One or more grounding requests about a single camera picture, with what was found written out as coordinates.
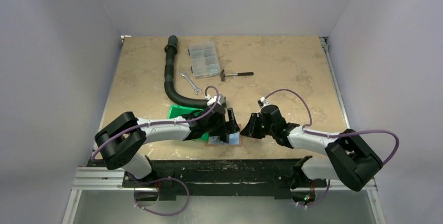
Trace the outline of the green plastic bin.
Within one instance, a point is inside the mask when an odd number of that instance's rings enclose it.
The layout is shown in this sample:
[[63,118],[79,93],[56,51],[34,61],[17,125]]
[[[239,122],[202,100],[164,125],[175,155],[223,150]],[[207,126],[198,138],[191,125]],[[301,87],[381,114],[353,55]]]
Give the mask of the green plastic bin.
[[[203,111],[203,109],[197,109],[197,108],[190,108],[190,107],[184,107],[184,106],[180,106],[180,105],[171,105],[170,109],[169,109],[169,113],[168,113],[168,119],[172,119],[178,116],[181,116],[183,114],[190,114],[193,111]],[[208,133],[205,133],[204,135],[202,135],[202,137],[200,137],[199,139],[202,141],[207,142],[209,138]]]

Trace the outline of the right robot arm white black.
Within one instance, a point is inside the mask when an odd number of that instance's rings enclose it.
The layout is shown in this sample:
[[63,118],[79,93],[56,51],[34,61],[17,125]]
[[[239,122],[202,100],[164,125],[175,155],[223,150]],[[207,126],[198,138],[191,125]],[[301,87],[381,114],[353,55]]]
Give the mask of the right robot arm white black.
[[288,123],[275,105],[252,113],[242,136],[262,139],[271,136],[279,145],[323,155],[306,156],[293,166],[291,188],[316,179],[339,180],[353,191],[360,191],[383,167],[379,156],[352,129],[329,136],[325,132]]

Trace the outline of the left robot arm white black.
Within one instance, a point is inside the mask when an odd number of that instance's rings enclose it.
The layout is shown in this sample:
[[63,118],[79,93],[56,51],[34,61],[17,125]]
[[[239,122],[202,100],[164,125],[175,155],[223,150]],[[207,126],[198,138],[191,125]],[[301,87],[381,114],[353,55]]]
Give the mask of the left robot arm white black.
[[150,160],[138,152],[143,145],[164,140],[194,140],[205,134],[226,143],[239,132],[233,109],[220,104],[165,120],[137,118],[128,111],[95,135],[97,150],[92,160],[101,154],[107,169],[121,168],[141,186],[149,187],[154,184],[156,173]]

